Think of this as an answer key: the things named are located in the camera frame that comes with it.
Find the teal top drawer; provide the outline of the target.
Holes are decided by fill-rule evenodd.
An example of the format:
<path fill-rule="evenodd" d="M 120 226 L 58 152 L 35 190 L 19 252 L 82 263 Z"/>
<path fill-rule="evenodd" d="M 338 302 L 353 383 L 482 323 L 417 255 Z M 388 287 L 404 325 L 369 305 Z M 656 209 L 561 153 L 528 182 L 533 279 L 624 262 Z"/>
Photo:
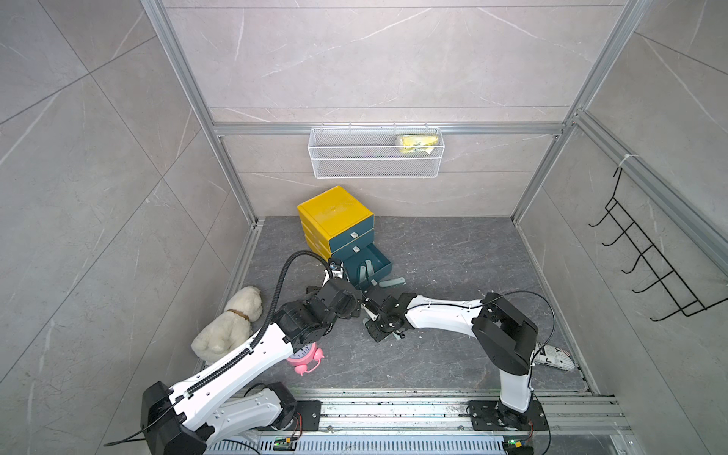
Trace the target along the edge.
<path fill-rule="evenodd" d="M 352 225 L 351 227 L 346 227 L 345 229 L 343 229 L 343 231 L 341 231 L 341 233 L 338 233 L 329 240 L 331 252 L 335 252 L 341 248 L 344 248 L 348 244 L 356 241 L 356 239 L 358 239 L 359 237 L 367 234 L 369 231 L 372 231 L 374 227 L 375 216 L 373 215 L 364 218 L 358 223 Z"/>

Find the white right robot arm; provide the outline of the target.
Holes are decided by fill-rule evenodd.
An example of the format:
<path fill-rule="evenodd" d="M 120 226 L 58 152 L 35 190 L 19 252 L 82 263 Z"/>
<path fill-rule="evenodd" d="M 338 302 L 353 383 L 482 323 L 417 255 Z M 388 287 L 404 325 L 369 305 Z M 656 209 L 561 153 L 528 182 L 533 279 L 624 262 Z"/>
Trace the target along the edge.
<path fill-rule="evenodd" d="M 479 301 L 446 301 L 413 293 L 394 297 L 374 286 L 364 293 L 363 307 L 370 316 L 365 326 L 377 342 L 414 329 L 439 329 L 477 339 L 499 369 L 501 385 L 497 402 L 468 405 L 475 430 L 548 430 L 531 387 L 538 327 L 503 295 L 490 292 Z"/>

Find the teal drawer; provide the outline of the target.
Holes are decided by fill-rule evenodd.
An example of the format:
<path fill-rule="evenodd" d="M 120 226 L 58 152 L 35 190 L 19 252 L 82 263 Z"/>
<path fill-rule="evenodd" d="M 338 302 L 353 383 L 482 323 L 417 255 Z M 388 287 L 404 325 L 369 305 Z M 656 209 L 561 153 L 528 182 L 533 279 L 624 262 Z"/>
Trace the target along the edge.
<path fill-rule="evenodd" d="M 382 281 L 392 272 L 392 262 L 375 244 L 364 246 L 343 261 L 349 282 L 358 290 L 365 290 Z"/>
<path fill-rule="evenodd" d="M 375 216 L 373 215 L 364 218 L 358 223 L 352 225 L 351 227 L 346 227 L 345 229 L 343 229 L 343 231 L 341 231 L 341 233 L 338 233 L 329 240 L 331 252 L 335 252 L 341 248 L 344 248 L 348 244 L 356 241 L 356 239 L 358 239 L 359 237 L 367 234 L 369 231 L 372 231 L 374 227 Z"/>
<path fill-rule="evenodd" d="M 367 248 L 375 240 L 375 231 L 370 229 L 366 233 L 359 235 L 356 239 L 352 240 L 349 244 L 339 248 L 332 253 L 332 256 L 342 261 L 348 260 Z"/>

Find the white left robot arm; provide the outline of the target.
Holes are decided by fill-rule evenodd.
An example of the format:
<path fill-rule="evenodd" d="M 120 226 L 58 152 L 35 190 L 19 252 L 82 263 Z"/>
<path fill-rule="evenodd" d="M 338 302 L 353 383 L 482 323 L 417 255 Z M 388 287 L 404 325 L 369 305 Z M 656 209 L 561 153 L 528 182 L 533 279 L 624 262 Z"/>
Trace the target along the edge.
<path fill-rule="evenodd" d="M 282 383 L 235 394 L 277 363 L 319 341 L 339 319 L 358 315 L 362 294 L 340 278 L 284 304 L 270 324 L 206 370 L 173 386 L 157 382 L 142 396 L 142 434 L 153 454 L 202 454 L 208 446 L 256 428 L 283 430 L 297 401 Z"/>

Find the teal bottom drawer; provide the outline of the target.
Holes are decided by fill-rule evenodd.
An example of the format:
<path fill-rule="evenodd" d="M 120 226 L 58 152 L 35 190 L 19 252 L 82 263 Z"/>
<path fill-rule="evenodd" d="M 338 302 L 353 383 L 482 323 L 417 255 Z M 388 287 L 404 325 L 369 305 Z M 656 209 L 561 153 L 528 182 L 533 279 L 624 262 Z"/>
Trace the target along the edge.
<path fill-rule="evenodd" d="M 375 244 L 364 246 L 343 261 L 349 282 L 358 290 L 365 290 L 382 281 L 392 272 L 392 262 Z"/>

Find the yellow drawer cabinet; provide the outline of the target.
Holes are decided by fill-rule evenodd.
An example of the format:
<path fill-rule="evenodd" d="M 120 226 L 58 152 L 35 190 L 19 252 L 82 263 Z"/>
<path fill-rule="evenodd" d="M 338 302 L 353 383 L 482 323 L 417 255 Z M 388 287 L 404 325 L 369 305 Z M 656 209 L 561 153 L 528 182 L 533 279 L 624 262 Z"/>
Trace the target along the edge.
<path fill-rule="evenodd" d="M 341 186 L 299 204 L 297 210 L 309 248 L 324 259 L 333 257 L 330 239 L 343 229 L 373 215 Z"/>

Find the mint knife vertical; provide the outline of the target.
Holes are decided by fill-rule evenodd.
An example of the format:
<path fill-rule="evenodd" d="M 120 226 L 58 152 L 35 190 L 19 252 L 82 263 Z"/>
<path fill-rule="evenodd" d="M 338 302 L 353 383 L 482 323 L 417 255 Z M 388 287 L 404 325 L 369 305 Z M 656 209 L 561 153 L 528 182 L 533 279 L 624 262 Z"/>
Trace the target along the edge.
<path fill-rule="evenodd" d="M 373 268 L 373 263 L 371 260 L 365 261 L 365 267 L 367 269 L 367 278 L 371 280 L 373 278 L 373 275 L 375 274 L 375 269 Z"/>

